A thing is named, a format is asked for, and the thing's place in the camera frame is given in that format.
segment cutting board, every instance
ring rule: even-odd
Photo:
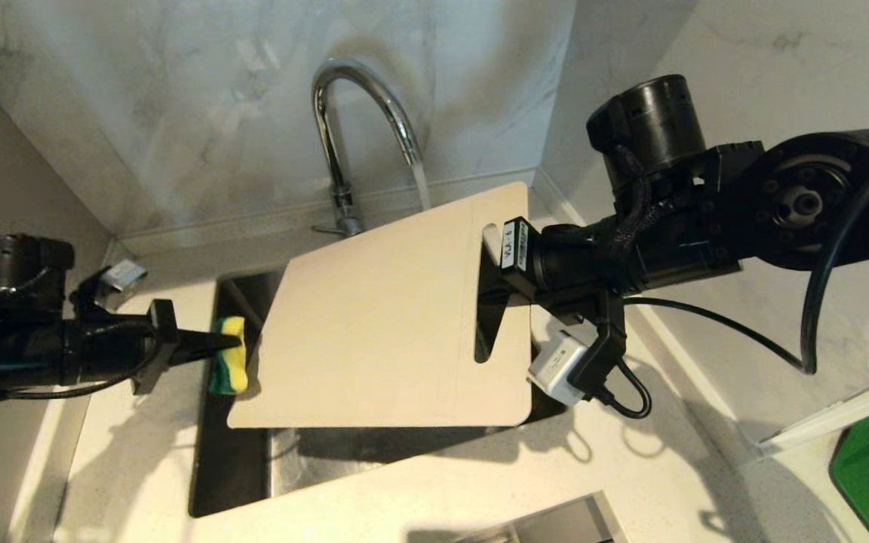
[[[529,306],[511,296],[474,360],[482,234],[528,214],[511,183],[294,258],[232,428],[517,425],[531,410]]]

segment black cable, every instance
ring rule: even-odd
[[[639,381],[639,378],[632,373],[632,370],[628,368],[628,365],[625,365],[625,361],[619,358],[619,361],[616,362],[616,366],[619,368],[619,371],[631,382],[632,386],[634,386],[635,391],[639,392],[639,397],[642,398],[642,407],[639,410],[631,410],[627,406],[621,405],[619,400],[615,399],[613,393],[603,389],[603,391],[596,396],[599,398],[603,404],[610,406],[619,412],[621,416],[627,416],[629,419],[645,419],[645,417],[649,416],[649,413],[653,411],[653,398],[649,396],[649,391],[645,385]]]
[[[38,274],[35,274],[34,278],[29,279],[27,282],[22,283],[20,286],[12,287],[10,289],[0,291],[0,296],[2,298],[11,298],[11,296],[19,296],[21,293],[31,289],[35,285],[45,279],[46,275],[49,275],[49,272],[52,272],[52,268],[44,267],[39,269]]]
[[[803,362],[800,361],[799,358],[795,357],[786,348],[780,347],[775,341],[769,339],[769,337],[763,336],[762,333],[758,333],[756,330],[752,330],[750,327],[744,326],[744,324],[740,324],[735,322],[733,319],[728,317],[724,317],[720,315],[720,313],[714,313],[709,309],[703,309],[702,307],[696,307],[695,305],[690,305],[689,303],[675,302],[672,299],[659,299],[659,298],[644,298],[644,296],[639,296],[639,298],[627,298],[623,299],[624,305],[658,305],[661,307],[670,307],[672,309],[680,309],[682,311],[686,311],[689,313],[693,313],[699,315],[701,317],[706,317],[707,319],[714,320],[724,326],[731,327],[731,329],[737,330],[739,333],[744,334],[744,336],[751,338],[756,341],[763,347],[769,348],[770,351],[776,353],[779,357],[786,360],[787,364],[792,365],[794,368],[803,371]]]
[[[113,324],[104,324],[101,327],[95,327],[92,330],[87,330],[83,333],[83,337],[93,337],[93,336],[102,336],[104,333],[111,333],[111,331],[118,330],[128,330],[128,329],[146,329],[149,330],[149,333],[155,334],[155,330],[152,329],[151,324],[144,321],[118,321]]]
[[[108,329],[111,330],[120,330],[124,329],[124,327],[117,327],[117,324],[110,324]],[[156,330],[149,323],[135,323],[131,324],[130,327],[135,326],[143,326],[147,327],[152,334],[152,348],[149,349],[148,353],[145,357],[142,358],[138,364],[135,365],[130,371],[125,372],[124,374],[118,375],[109,381],[100,382],[99,385],[89,385],[82,386],[81,388],[73,388],[70,391],[58,391],[58,392],[21,392],[21,391],[4,391],[4,389],[0,389],[0,400],[61,400],[68,398],[77,398],[79,396],[86,396],[88,394],[92,394],[94,392],[104,391],[104,389],[110,388],[110,386],[118,385],[120,382],[125,381],[125,379],[131,379],[135,377],[135,375],[139,374],[139,372],[143,371],[144,368],[149,365],[149,362],[152,362],[156,355],[159,354],[159,348],[162,346],[159,335],[156,334]]]
[[[803,298],[803,317],[800,319],[800,354],[803,356],[800,371],[807,375],[817,373],[817,326],[820,324],[820,311],[824,305],[827,282],[831,278],[837,257],[852,227],[867,207],[869,207],[869,180],[837,220],[834,234],[824,244],[817,257],[817,263],[810,272],[806,296]]]
[[[634,176],[635,181],[632,182],[632,208],[616,228],[613,242],[610,245],[610,254],[628,253],[635,235],[639,233],[640,224],[645,214],[648,213],[647,208],[652,202],[653,191],[649,179],[644,175],[645,169],[642,162],[639,161],[634,152],[625,145],[616,145],[613,151],[615,157],[618,158],[618,163],[628,168],[628,172]]]

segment running water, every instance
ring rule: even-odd
[[[411,164],[415,185],[418,185],[418,195],[421,195],[421,209],[431,209],[431,196],[428,195],[428,180],[425,178],[425,166],[421,162]]]

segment faucet handle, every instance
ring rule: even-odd
[[[311,230],[313,230],[315,232],[320,232],[321,234],[335,234],[337,236],[344,236],[344,230],[341,230],[340,228],[331,228],[329,226],[317,226],[317,224],[315,224],[314,226],[311,226]]]

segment stainless steel sink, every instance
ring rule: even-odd
[[[283,269],[228,278],[217,289],[215,315],[247,319],[248,353],[256,346]],[[485,307],[473,357],[485,357],[500,321]],[[562,404],[533,389],[528,422],[564,413]],[[273,428],[232,430],[232,399],[203,394],[190,514],[200,517],[372,470],[420,454],[435,453],[504,428]],[[517,456],[517,450],[511,451]]]

